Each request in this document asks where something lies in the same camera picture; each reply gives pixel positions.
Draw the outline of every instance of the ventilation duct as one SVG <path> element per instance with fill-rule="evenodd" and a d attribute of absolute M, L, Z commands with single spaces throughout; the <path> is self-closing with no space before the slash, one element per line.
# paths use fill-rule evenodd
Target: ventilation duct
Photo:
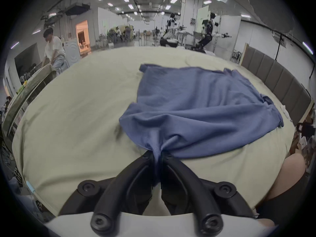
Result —
<path fill-rule="evenodd" d="M 49 28 L 50 26 L 52 26 L 53 24 L 55 24 L 56 22 L 58 22 L 61 18 L 63 17 L 63 15 L 61 13 L 52 16 L 50 18 L 46 18 L 45 19 L 45 23 L 44 23 L 44 29 L 45 28 Z"/>
<path fill-rule="evenodd" d="M 72 15 L 80 15 L 83 14 L 84 12 L 90 10 L 90 5 L 84 4 L 84 3 L 73 3 L 71 6 L 67 7 L 64 10 L 64 13 L 67 16 L 72 16 Z"/>

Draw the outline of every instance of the person's hair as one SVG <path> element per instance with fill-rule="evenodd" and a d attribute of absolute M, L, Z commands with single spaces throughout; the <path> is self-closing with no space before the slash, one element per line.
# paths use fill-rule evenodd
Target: person's hair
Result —
<path fill-rule="evenodd" d="M 46 38 L 49 34 L 53 34 L 53 28 L 49 27 L 48 29 L 45 30 L 43 37 Z"/>

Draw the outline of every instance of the beige tablecloth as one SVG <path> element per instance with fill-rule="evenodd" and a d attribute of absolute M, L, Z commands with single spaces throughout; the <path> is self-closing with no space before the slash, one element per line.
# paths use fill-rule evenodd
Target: beige tablecloth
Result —
<path fill-rule="evenodd" d="M 142 63 L 237 69 L 274 101 L 282 114 L 283 128 L 231 152 L 183 161 L 200 178 L 235 184 L 254 207 L 279 173 L 294 125 L 274 94 L 245 68 L 218 57 L 166 47 L 93 53 L 50 82 L 29 105 L 13 140 L 13 154 L 37 198 L 57 215 L 81 181 L 114 177 L 145 152 L 119 125 L 119 117 L 136 100 Z"/>

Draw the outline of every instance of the humanoid robot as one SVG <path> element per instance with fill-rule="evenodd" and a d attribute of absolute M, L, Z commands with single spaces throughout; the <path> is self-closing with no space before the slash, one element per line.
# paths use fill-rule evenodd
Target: humanoid robot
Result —
<path fill-rule="evenodd" d="M 170 47 L 177 47 L 178 46 L 178 40 L 176 36 L 176 29 L 177 29 L 177 23 L 176 18 L 173 13 L 171 13 L 170 18 L 167 21 L 166 24 L 166 33 L 162 36 L 160 39 L 160 45 L 161 46 L 170 46 Z"/>
<path fill-rule="evenodd" d="M 225 34 L 213 33 L 213 19 L 214 18 L 215 18 L 215 14 L 212 12 L 211 13 L 211 20 L 208 20 L 208 19 L 203 20 L 203 22 L 202 22 L 202 25 L 203 25 L 202 34 L 204 35 L 204 37 L 195 46 L 191 47 L 191 50 L 205 53 L 203 48 L 209 42 L 211 42 L 213 37 L 221 37 L 221 38 L 231 37 L 228 35 L 228 33 L 225 33 Z"/>

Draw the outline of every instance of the knee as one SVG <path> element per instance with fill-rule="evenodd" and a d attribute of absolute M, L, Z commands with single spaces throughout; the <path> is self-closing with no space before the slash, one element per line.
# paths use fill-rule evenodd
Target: knee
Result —
<path fill-rule="evenodd" d="M 306 171 L 305 159 L 301 154 L 292 154 L 284 160 L 284 167 L 302 176 Z"/>

